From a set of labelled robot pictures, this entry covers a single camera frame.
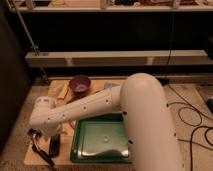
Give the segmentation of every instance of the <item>green tray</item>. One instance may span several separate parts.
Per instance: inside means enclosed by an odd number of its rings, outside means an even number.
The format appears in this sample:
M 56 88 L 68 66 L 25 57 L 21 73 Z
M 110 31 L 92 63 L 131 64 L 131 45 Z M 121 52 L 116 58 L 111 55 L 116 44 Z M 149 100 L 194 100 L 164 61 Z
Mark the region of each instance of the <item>green tray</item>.
M 121 113 L 110 113 L 76 124 L 70 160 L 74 163 L 130 163 Z

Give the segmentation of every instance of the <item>purple bowl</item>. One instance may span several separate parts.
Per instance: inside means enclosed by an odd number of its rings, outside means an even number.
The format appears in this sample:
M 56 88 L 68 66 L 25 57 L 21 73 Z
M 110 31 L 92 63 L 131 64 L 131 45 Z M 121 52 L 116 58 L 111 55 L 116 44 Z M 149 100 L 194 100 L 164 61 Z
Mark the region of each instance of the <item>purple bowl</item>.
M 69 86 L 74 93 L 85 93 L 90 88 L 91 81 L 85 75 L 77 75 L 70 80 Z

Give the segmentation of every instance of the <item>screw hole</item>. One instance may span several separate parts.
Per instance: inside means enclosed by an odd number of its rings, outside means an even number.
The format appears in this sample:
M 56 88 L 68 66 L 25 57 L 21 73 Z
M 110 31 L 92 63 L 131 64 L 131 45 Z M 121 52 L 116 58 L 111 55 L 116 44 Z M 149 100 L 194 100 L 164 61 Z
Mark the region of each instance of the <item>screw hole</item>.
M 127 112 L 123 111 L 123 115 L 127 115 Z
M 130 144 L 133 144 L 133 142 L 131 140 L 128 141 Z

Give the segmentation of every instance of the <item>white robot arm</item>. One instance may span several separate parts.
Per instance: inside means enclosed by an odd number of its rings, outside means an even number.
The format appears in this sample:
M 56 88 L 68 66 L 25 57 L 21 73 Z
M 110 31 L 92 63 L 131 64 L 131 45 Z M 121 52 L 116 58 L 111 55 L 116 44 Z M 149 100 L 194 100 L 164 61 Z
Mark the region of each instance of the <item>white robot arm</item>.
M 54 99 L 38 98 L 30 126 L 51 136 L 62 123 L 121 110 L 136 171 L 185 170 L 163 87 L 151 75 L 134 74 L 122 86 L 54 107 Z

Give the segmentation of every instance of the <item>black cable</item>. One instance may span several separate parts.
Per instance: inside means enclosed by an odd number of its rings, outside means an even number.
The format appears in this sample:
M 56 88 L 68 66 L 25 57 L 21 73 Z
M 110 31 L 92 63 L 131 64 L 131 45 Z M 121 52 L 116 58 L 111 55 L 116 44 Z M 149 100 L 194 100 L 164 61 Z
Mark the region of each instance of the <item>black cable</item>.
M 213 118 L 208 117 L 206 114 L 204 114 L 203 112 L 201 112 L 198 108 L 196 108 L 194 105 L 192 105 L 191 103 L 189 103 L 189 101 L 187 101 L 184 97 L 182 97 L 174 88 L 172 88 L 172 86 L 168 85 L 168 87 L 178 96 L 180 97 L 186 104 L 188 104 L 189 106 L 191 106 L 193 108 L 193 110 L 195 110 L 197 113 L 199 113 L 200 115 L 202 115 L 203 117 L 205 117 L 206 119 L 212 120 Z
M 207 130 L 205 131 L 205 135 L 208 133 L 209 130 L 213 130 L 213 127 L 209 127 L 209 126 L 199 126 L 199 127 L 196 127 L 192 133 L 191 133 L 191 137 L 190 137 L 190 171 L 193 171 L 193 154 L 192 154 L 192 144 L 193 144 L 193 136 L 195 134 L 195 132 L 198 130 L 198 129 L 201 129 L 201 128 L 207 128 Z
M 189 122 L 186 122 L 186 121 L 182 118 L 182 115 L 181 115 L 181 111 L 184 110 L 184 109 L 194 110 L 194 111 L 196 112 L 196 114 L 199 116 L 200 121 L 199 121 L 197 124 L 191 124 L 191 123 L 189 123 Z M 181 120 L 183 123 L 185 123 L 185 124 L 187 124 L 187 125 L 189 125 L 189 126 L 193 126 L 193 127 L 200 126 L 200 125 L 202 124 L 202 122 L 203 122 L 203 119 L 202 119 L 202 116 L 200 115 L 200 113 L 198 113 L 198 112 L 197 112 L 194 108 L 192 108 L 192 107 L 181 107 L 181 108 L 178 110 L 178 116 L 179 116 L 180 120 Z
M 212 130 L 213 130 L 213 127 L 209 127 L 209 128 L 205 131 L 205 134 L 204 134 L 204 137 L 205 137 L 206 141 L 207 141 L 211 146 L 213 146 L 213 143 L 212 143 L 211 141 L 209 141 L 207 134 L 208 134 L 209 131 L 212 131 Z
M 173 46 L 173 42 L 174 42 L 174 31 L 175 31 L 174 24 L 175 24 L 174 11 L 173 11 L 173 8 L 171 7 L 171 31 L 170 31 L 170 40 L 169 40 L 169 56 L 167 58 L 165 70 L 164 70 L 165 79 L 167 79 L 168 66 L 169 66 L 169 62 L 171 60 L 171 55 L 172 55 L 172 46 Z
M 182 122 L 184 122 L 186 125 L 196 127 L 196 126 L 200 126 L 200 125 L 202 124 L 203 119 L 202 119 L 201 114 L 200 114 L 199 112 L 197 112 L 197 110 L 195 110 L 194 108 L 192 108 L 189 104 L 184 103 L 184 102 L 172 102 L 172 103 L 168 103 L 168 106 L 171 106 L 171 105 L 174 105 L 174 104 L 186 105 L 186 106 L 181 107 L 181 108 L 178 109 L 178 116 L 179 116 L 180 120 L 181 120 Z M 186 122 L 186 121 L 183 119 L 182 113 L 181 113 L 181 112 L 182 112 L 183 110 L 185 110 L 185 109 L 190 109 L 190 110 L 195 111 L 196 114 L 199 116 L 200 121 L 199 121 L 197 124 L 191 124 L 191 123 L 189 123 L 189 122 Z
M 190 143 L 190 140 L 178 139 L 178 141 Z M 195 145 L 200 146 L 200 147 L 203 147 L 203 148 L 205 148 L 205 149 L 207 149 L 207 150 L 213 151 L 213 148 L 207 147 L 207 146 L 205 146 L 205 145 L 203 145 L 203 144 L 200 144 L 200 143 L 198 143 L 198 142 L 192 141 L 192 144 L 195 144 Z
M 197 114 L 200 116 L 200 123 L 197 124 L 197 125 L 201 125 L 201 124 L 202 124 L 202 116 L 205 117 L 206 119 L 211 120 L 211 121 L 213 120 L 212 118 L 208 117 L 206 114 L 202 113 L 202 112 L 201 112 L 198 108 L 196 108 L 194 105 L 192 105 L 191 103 L 189 103 L 184 97 L 182 97 L 182 96 L 181 96 L 175 89 L 173 89 L 170 85 L 168 85 L 168 87 L 169 87 L 178 97 L 180 97 L 180 98 L 184 101 L 184 102 L 172 102 L 172 103 L 169 103 L 168 106 L 169 106 L 169 105 L 173 105 L 173 104 L 187 105 L 187 106 L 182 107 L 182 108 L 180 108 L 180 109 L 178 110 L 178 113 L 179 113 L 179 117 L 180 117 L 180 118 L 181 118 L 181 115 L 180 115 L 181 110 L 183 110 L 183 109 L 191 109 L 191 110 L 194 110 L 195 112 L 197 112 Z M 182 120 L 185 124 L 188 124 L 188 125 L 193 126 L 192 124 L 185 122 L 182 118 L 181 118 L 181 120 Z M 213 143 L 212 143 L 212 142 L 209 140 L 209 138 L 208 138 L 208 133 L 209 133 L 209 131 L 212 131 L 212 130 L 213 130 L 213 127 L 209 127 L 209 126 L 203 125 L 203 126 L 198 126 L 198 127 L 194 128 L 194 130 L 193 130 L 192 133 L 191 133 L 190 141 L 189 141 L 189 143 L 190 143 L 190 171 L 193 171 L 193 150 L 192 150 L 192 144 L 199 145 L 199 146 L 201 146 L 201 147 L 203 147 L 203 148 L 206 148 L 206 149 L 208 149 L 208 150 L 213 150 L 212 148 L 206 147 L 206 146 L 204 146 L 204 145 L 202 145 L 202 144 L 199 144 L 199 143 L 193 141 L 193 136 L 194 136 L 195 132 L 196 132 L 197 130 L 201 129 L 201 128 L 207 128 L 206 131 L 205 131 L 205 133 L 204 133 L 204 137 L 205 137 L 205 140 L 207 141 L 207 143 L 208 143 L 210 146 L 213 147 Z M 182 139 L 179 139 L 179 141 L 188 142 L 188 140 L 182 140 Z

